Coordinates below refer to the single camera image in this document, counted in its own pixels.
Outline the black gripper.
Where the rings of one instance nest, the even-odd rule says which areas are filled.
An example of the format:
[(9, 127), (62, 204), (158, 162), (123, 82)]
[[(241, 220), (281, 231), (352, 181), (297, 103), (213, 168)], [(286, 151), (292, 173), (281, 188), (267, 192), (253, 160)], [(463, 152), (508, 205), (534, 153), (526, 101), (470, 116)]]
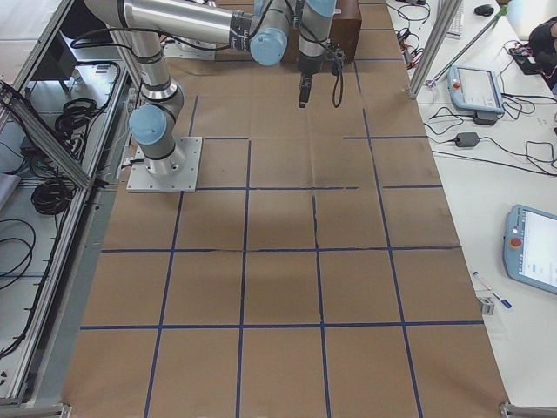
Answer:
[(323, 58), (321, 56), (298, 54), (297, 68), (300, 72), (299, 108), (305, 108), (307, 106), (311, 95), (312, 78), (315, 74), (321, 72), (322, 66)]

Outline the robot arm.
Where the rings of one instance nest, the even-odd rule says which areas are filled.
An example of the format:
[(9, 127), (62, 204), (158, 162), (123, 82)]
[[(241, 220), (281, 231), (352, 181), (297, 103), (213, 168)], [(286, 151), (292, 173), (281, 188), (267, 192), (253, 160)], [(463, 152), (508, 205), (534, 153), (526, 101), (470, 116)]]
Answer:
[(168, 179), (194, 169), (184, 142), (173, 135), (185, 94), (171, 76), (169, 57), (212, 59), (219, 51), (244, 52), (263, 66), (278, 64), (292, 30), (299, 33), (299, 107), (309, 102), (312, 79), (331, 62), (336, 78), (332, 104), (344, 92), (344, 53), (330, 38), (334, 1), (256, 1), (252, 12), (227, 10), (212, 1), (88, 1), (87, 9), (106, 24), (120, 49), (131, 55), (145, 103), (132, 114), (131, 135), (142, 152), (145, 173)]

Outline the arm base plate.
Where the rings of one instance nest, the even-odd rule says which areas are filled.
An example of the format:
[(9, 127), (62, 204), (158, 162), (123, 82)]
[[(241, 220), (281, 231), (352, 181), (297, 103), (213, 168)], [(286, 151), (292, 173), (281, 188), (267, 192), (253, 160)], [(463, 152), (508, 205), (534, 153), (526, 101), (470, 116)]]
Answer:
[(138, 147), (131, 165), (128, 192), (195, 192), (202, 154), (201, 137), (175, 138), (175, 149), (168, 158), (147, 158)]

